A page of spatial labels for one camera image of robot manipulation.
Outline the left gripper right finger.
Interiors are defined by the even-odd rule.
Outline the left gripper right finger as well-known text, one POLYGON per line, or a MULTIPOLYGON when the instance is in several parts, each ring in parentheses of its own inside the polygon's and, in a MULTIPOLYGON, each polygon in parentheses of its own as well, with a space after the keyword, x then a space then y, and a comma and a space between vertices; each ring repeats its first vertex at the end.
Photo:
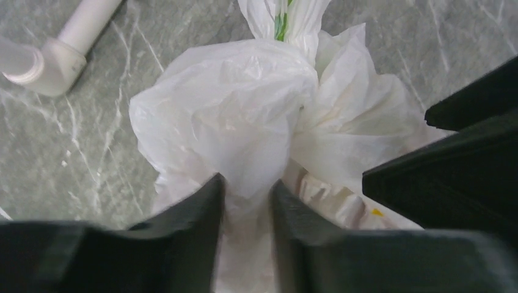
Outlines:
POLYGON ((271 190, 280 292, 516 292, 501 241, 459 230, 345 230, 278 181, 271 190))

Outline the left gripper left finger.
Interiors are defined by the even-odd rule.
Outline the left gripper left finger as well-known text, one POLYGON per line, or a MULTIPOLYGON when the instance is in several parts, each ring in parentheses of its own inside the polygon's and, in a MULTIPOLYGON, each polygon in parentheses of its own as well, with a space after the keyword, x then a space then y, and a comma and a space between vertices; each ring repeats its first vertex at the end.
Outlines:
POLYGON ((211 292, 225 182, 127 230, 83 221, 1 223, 2 292, 211 292))

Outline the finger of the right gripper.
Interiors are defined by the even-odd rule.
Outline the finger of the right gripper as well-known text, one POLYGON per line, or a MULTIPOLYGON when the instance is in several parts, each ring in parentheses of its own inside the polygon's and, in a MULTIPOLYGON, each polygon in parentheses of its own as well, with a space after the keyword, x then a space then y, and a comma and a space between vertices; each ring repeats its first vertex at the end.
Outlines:
POLYGON ((431 106, 450 135, 366 171, 362 191, 424 228, 517 242, 517 59, 431 106))

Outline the white plastic bag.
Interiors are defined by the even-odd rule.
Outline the white plastic bag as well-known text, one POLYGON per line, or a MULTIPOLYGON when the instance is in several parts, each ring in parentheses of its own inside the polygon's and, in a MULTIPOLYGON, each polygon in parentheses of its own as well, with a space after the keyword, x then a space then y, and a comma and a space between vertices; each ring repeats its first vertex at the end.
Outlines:
POLYGON ((327 1, 240 1, 253 39, 190 48, 130 101, 159 173, 153 212, 227 181, 216 292, 276 292, 268 193, 278 179, 343 228, 416 224, 364 196, 362 173, 439 140, 365 25, 321 29, 327 1))

